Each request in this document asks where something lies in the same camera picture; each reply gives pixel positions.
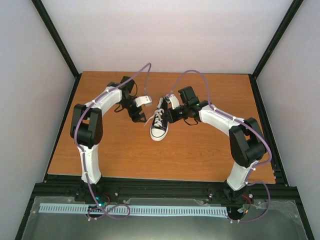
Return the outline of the black white canvas sneaker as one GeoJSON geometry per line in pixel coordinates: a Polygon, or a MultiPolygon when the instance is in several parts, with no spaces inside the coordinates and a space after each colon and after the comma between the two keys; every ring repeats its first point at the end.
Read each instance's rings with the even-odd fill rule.
{"type": "Polygon", "coordinates": [[[168,103],[161,97],[152,116],[152,124],[150,127],[150,137],[153,141],[162,141],[169,130],[169,123],[164,119],[164,113],[168,109],[168,103]]]}

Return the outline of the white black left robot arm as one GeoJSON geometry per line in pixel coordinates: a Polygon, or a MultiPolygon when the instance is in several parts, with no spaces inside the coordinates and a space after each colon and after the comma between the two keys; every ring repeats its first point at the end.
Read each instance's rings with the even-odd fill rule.
{"type": "Polygon", "coordinates": [[[128,111],[134,123],[145,123],[146,115],[142,106],[152,103],[150,96],[132,96],[136,82],[124,76],[120,83],[110,82],[104,91],[86,104],[76,104],[73,108],[70,136],[79,151],[81,179],[88,185],[86,195],[92,201],[103,198],[104,188],[97,183],[102,177],[99,168],[99,144],[103,137],[103,117],[114,105],[119,104],[128,111]]]}

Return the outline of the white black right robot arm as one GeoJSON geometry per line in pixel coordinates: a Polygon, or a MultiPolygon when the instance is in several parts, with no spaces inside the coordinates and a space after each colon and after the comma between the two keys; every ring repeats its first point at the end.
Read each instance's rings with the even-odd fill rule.
{"type": "Polygon", "coordinates": [[[233,166],[223,184],[221,195],[228,203],[235,203],[248,184],[252,171],[270,148],[255,118],[238,118],[224,112],[207,100],[200,101],[191,86],[178,91],[182,104],[174,94],[165,97],[171,105],[164,112],[169,123],[193,118],[195,123],[208,124],[229,137],[233,166]]]}

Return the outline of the white shoelace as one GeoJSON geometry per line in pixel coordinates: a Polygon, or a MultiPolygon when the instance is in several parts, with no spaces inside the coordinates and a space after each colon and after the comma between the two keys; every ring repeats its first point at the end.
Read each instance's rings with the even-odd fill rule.
{"type": "Polygon", "coordinates": [[[153,124],[152,124],[152,127],[153,128],[162,128],[164,126],[164,123],[163,123],[163,114],[164,114],[165,110],[163,108],[159,108],[159,109],[156,109],[154,111],[154,114],[149,117],[146,121],[146,123],[144,124],[144,126],[147,125],[147,123],[153,119],[153,124]]]}

